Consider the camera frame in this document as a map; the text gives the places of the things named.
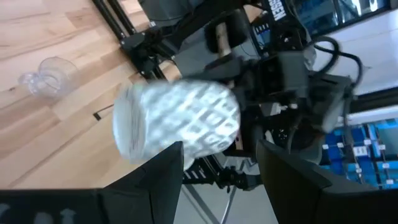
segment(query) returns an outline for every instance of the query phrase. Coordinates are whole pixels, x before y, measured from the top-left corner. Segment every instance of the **metal rod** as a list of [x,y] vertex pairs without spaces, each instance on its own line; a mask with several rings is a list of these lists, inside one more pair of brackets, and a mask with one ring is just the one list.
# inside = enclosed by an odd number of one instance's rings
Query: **metal rod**
[[114,34],[118,38],[118,40],[123,40],[126,37],[126,35],[123,32],[122,28],[120,28],[119,24],[114,19],[114,17],[112,16],[109,9],[106,7],[104,1],[103,0],[93,0],[93,3],[95,4],[95,6],[99,10],[99,12],[102,14],[105,21],[108,23],[109,27],[112,29],[112,31],[114,32]]
[[207,204],[203,201],[203,199],[200,197],[198,192],[193,188],[192,185],[185,185],[187,190],[190,192],[192,197],[197,201],[199,207],[203,210],[203,212],[209,217],[210,221],[212,224],[220,224],[213,212],[211,212],[210,208],[207,206]]
[[343,24],[343,13],[341,11],[341,7],[340,7],[340,4],[338,3],[338,0],[333,0],[333,6],[335,7],[338,24],[342,25]]
[[167,79],[166,76],[164,75],[163,71],[159,68],[158,65],[155,65],[153,73],[157,79],[164,79],[164,80]]
[[[367,139],[370,139],[371,136],[370,136],[369,125],[368,125],[368,124],[365,124],[365,125],[364,125],[364,128],[365,128],[365,135],[366,135],[366,138],[367,138]],[[377,184],[379,184],[379,190],[382,190],[382,187],[380,187],[381,178],[380,178],[380,174],[379,174],[379,168],[378,168],[378,166],[377,166],[377,162],[376,162],[375,156],[374,156],[374,155],[375,155],[375,148],[373,148],[373,146],[370,145],[370,146],[369,146],[369,150],[370,150],[370,153],[371,153],[371,161],[372,161],[372,164],[373,164],[373,167],[374,167],[374,171],[375,171],[375,173],[376,173],[376,182],[377,182]]]
[[[245,165],[245,161],[242,161],[241,167],[239,168],[239,171],[243,170],[244,165]],[[231,193],[229,195],[228,203],[226,204],[226,208],[225,208],[225,211],[224,211],[223,219],[221,220],[221,224],[225,224],[227,219],[228,219],[229,211],[231,210],[231,206],[232,206],[232,203],[233,203],[234,198],[235,198],[236,189],[238,189],[236,186],[234,186],[232,188],[232,191],[231,191]]]
[[354,9],[352,9],[347,2],[342,1],[342,0],[338,0],[339,2],[341,2],[341,4],[346,8],[346,10],[354,17],[354,18],[358,18],[359,15],[357,12],[354,11]]
[[193,206],[193,209],[195,209],[195,211],[197,211],[197,213],[199,214],[200,218],[203,219],[203,221],[206,222],[206,218],[202,215],[202,213],[199,211],[199,208],[197,207],[197,205],[195,205],[195,203],[193,203],[192,199],[189,197],[188,193],[184,190],[184,188],[181,188],[182,193],[186,196],[186,198],[188,199],[188,201],[191,203],[191,205]]
[[124,28],[130,35],[136,33],[136,29],[134,28],[133,24],[131,23],[130,19],[124,12],[123,8],[120,6],[118,0],[108,0],[109,5],[112,7],[114,13],[119,18],[120,22],[123,24]]

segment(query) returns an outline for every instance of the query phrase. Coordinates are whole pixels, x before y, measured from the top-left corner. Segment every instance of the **black bracket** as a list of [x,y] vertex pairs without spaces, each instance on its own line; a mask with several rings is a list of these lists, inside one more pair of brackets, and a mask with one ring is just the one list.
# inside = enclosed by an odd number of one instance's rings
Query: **black bracket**
[[234,166],[222,167],[215,156],[206,156],[195,160],[184,172],[183,184],[216,184],[220,189],[231,186],[242,190],[253,190],[262,184],[260,175],[248,175]]
[[108,0],[108,2],[123,25],[123,28],[118,24],[116,18],[113,17],[104,0],[93,0],[93,2],[118,38],[121,49],[130,58],[130,61],[139,73],[147,80],[166,79],[159,68],[159,59],[153,53],[152,49],[152,43],[155,42],[153,38],[158,35],[146,35],[156,34],[156,32],[153,29],[146,30],[145,32],[137,32],[117,0]]

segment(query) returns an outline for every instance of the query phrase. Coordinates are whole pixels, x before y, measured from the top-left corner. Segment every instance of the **cable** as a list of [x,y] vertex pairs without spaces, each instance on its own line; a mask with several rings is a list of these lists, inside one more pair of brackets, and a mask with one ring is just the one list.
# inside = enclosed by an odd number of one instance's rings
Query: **cable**
[[247,54],[248,56],[250,56],[250,57],[258,57],[258,55],[251,55],[251,54],[248,54],[248,53],[244,50],[244,48],[243,48],[242,45],[241,45],[241,48],[242,48],[243,52],[244,52],[245,54]]
[[358,56],[349,54],[349,53],[340,52],[340,51],[335,52],[334,50],[326,49],[326,48],[320,47],[318,45],[314,45],[314,47],[317,50],[320,50],[320,51],[323,51],[323,52],[326,52],[329,54],[336,53],[338,56],[342,56],[342,57],[346,57],[346,58],[350,58],[350,59],[354,60],[356,62],[356,64],[358,65],[358,76],[357,76],[355,82],[353,82],[353,84],[351,85],[351,87],[353,89],[355,89],[361,83],[361,81],[363,79],[363,64],[362,64],[361,59]]
[[114,105],[106,106],[106,107],[100,109],[99,111],[95,112],[94,114],[98,114],[99,112],[104,111],[104,110],[106,110],[106,109],[109,109],[109,108],[111,108],[112,106],[114,106]]
[[313,75],[315,80],[322,79],[326,75],[326,72],[329,71],[331,68],[333,68],[333,66],[335,66],[335,64],[338,60],[338,56],[339,56],[338,53],[340,52],[340,45],[338,44],[338,42],[331,37],[325,37],[325,36],[317,37],[317,38],[311,40],[307,44],[306,49],[311,47],[312,45],[315,45],[316,43],[319,43],[319,42],[331,43],[333,46],[333,50],[325,49],[325,50],[328,50],[327,51],[328,53],[331,53],[331,58],[330,58],[329,62],[323,68],[321,68],[319,71],[315,72],[315,74]]
[[[324,47],[320,47],[316,44],[317,42],[323,42],[323,41],[331,43],[333,45],[333,50],[326,49]],[[339,56],[350,58],[350,59],[354,60],[356,62],[356,64],[358,65],[358,76],[356,77],[355,81],[352,82],[351,86],[346,89],[346,91],[343,95],[343,100],[345,101],[344,105],[343,105],[343,114],[342,114],[342,116],[343,116],[343,131],[344,131],[344,136],[345,136],[345,139],[347,140],[347,143],[351,147],[353,147],[354,141],[353,141],[353,137],[351,135],[351,131],[349,130],[349,127],[348,127],[348,115],[349,115],[349,106],[354,98],[354,89],[356,87],[358,87],[358,85],[363,80],[362,61],[358,56],[341,52],[338,42],[335,39],[332,39],[330,37],[318,37],[318,38],[312,40],[310,43],[308,43],[308,46],[311,46],[311,45],[314,45],[314,47],[317,50],[320,50],[322,52],[326,52],[326,53],[329,53],[332,55],[331,59],[327,63],[327,65],[325,65],[321,70],[315,72],[314,78],[316,78],[316,79],[321,79],[323,76],[325,76],[325,73],[327,71],[329,71],[335,65]]]

